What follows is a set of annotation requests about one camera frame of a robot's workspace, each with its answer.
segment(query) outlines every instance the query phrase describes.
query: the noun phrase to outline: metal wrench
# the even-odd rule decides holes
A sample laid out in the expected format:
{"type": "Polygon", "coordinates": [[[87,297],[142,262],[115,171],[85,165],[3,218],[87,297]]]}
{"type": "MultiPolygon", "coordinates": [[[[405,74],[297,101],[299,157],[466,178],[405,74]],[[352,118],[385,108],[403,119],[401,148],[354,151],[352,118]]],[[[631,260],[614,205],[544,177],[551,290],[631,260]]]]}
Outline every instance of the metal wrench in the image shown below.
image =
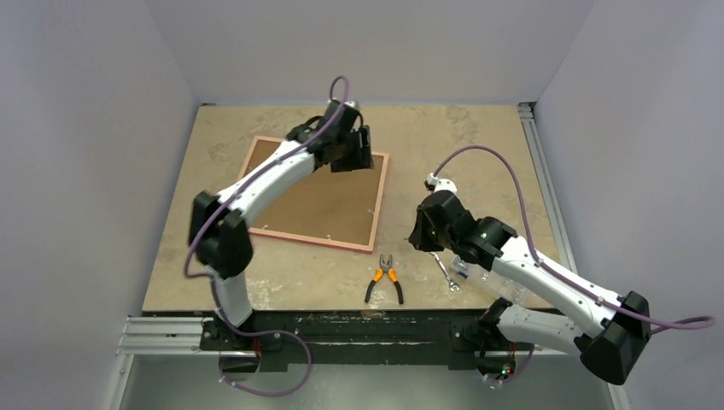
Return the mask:
{"type": "Polygon", "coordinates": [[[442,274],[445,275],[445,279],[447,279],[447,286],[450,287],[451,292],[457,292],[460,290],[460,287],[458,286],[458,283],[453,280],[453,277],[450,276],[450,273],[447,272],[447,269],[445,268],[445,264],[442,263],[440,260],[440,256],[438,256],[435,252],[430,252],[433,258],[435,258],[435,262],[437,262],[437,266],[440,267],[442,270],[442,274]]]}

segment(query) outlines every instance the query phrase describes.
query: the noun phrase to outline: gray floor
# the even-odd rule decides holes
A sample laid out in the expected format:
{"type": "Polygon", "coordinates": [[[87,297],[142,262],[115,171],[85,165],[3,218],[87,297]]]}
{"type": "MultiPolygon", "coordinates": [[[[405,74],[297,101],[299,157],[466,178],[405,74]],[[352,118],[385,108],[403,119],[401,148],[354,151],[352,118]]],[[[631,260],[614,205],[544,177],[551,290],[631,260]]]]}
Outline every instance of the gray floor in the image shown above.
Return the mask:
{"type": "MultiPolygon", "coordinates": [[[[576,358],[537,355],[524,375],[490,390],[476,372],[437,366],[315,366],[305,386],[283,398],[260,398],[219,384],[217,359],[201,356],[137,357],[124,409],[535,409],[611,410],[606,384],[576,358]]],[[[302,366],[254,375],[246,384],[266,390],[290,386],[302,366]]]]}

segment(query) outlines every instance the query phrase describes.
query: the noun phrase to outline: wooden work surface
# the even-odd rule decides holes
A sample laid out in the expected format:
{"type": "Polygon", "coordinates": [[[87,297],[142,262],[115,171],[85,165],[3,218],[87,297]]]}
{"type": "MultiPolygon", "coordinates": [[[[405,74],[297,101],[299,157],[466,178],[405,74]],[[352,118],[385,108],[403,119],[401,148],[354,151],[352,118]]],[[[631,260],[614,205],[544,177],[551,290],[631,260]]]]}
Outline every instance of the wooden work surface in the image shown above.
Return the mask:
{"type": "MultiPolygon", "coordinates": [[[[206,279],[182,274],[187,252],[191,203],[199,192],[233,184],[254,136],[282,138],[293,126],[324,111],[324,106],[199,108],[178,177],[171,209],[143,303],[143,310],[212,310],[206,279]]],[[[486,308],[494,293],[461,282],[450,292],[432,256],[415,251],[407,236],[415,208],[428,195],[423,181],[455,149],[484,144],[498,150],[520,178],[536,247],[558,259],[533,162],[514,106],[362,107],[371,127],[372,149],[389,153],[387,183],[375,252],[348,250],[253,237],[254,259],[247,268],[249,299],[258,310],[343,310],[366,308],[486,308]],[[370,304],[365,291],[379,254],[393,254],[405,294],[399,306],[394,286],[377,284],[370,304]]],[[[441,176],[458,187],[458,197],[477,217],[491,215],[523,231],[516,191],[505,167],[490,154],[469,151],[452,160],[441,176]]],[[[453,254],[441,253],[449,263],[453,254]]],[[[194,261],[193,272],[201,266],[194,261]]],[[[532,296],[529,308],[546,308],[532,296]]]]}

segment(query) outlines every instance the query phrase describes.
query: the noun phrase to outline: white wall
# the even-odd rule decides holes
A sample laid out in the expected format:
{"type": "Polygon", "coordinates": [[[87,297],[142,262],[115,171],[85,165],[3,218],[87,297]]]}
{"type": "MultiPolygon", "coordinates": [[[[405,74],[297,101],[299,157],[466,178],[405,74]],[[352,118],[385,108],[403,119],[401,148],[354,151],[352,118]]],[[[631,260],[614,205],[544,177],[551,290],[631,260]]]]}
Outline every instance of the white wall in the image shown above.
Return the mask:
{"type": "MultiPolygon", "coordinates": [[[[581,273],[724,316],[724,3],[597,1],[535,113],[581,273]]],[[[724,408],[724,331],[656,336],[634,408],[724,408]]]]}
{"type": "Polygon", "coordinates": [[[195,111],[142,0],[0,5],[2,408],[101,407],[195,111]]]}
{"type": "Polygon", "coordinates": [[[365,103],[535,101],[593,0],[147,0],[195,95],[365,103]]]}

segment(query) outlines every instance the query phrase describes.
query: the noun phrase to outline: wooden frame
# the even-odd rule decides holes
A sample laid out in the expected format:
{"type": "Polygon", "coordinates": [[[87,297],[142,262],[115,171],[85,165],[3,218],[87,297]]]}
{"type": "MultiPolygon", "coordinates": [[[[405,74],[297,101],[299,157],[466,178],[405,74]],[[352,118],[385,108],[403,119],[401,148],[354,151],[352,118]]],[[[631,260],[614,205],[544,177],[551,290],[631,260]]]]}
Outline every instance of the wooden frame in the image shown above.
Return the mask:
{"type": "MultiPolygon", "coordinates": [[[[251,162],[254,150],[256,149],[256,144],[259,141],[281,143],[283,140],[281,138],[271,138],[271,137],[261,137],[261,136],[254,137],[254,141],[251,143],[251,147],[249,147],[247,156],[244,159],[244,164],[243,164],[241,172],[239,173],[238,179],[243,178],[245,171],[248,168],[248,164],[251,162]]],[[[253,227],[249,228],[249,233],[251,233],[253,235],[257,235],[259,237],[274,237],[277,239],[283,239],[283,240],[292,241],[292,242],[308,243],[308,244],[312,244],[312,245],[325,246],[328,248],[345,249],[345,250],[352,250],[352,251],[356,251],[356,252],[371,254],[375,248],[375,236],[377,235],[377,225],[379,224],[380,209],[382,207],[382,192],[384,190],[385,178],[387,175],[388,154],[383,153],[383,152],[372,152],[373,160],[375,157],[381,158],[380,167],[382,167],[382,170],[380,173],[380,181],[377,186],[377,199],[375,200],[375,208],[373,209],[374,214],[372,215],[372,226],[371,226],[371,230],[370,230],[369,241],[367,244],[360,245],[358,243],[349,243],[349,242],[343,242],[343,241],[336,241],[334,239],[323,239],[323,238],[319,238],[319,237],[309,237],[306,235],[296,235],[293,233],[274,231],[274,230],[269,230],[269,229],[253,228],[253,227]]]]}

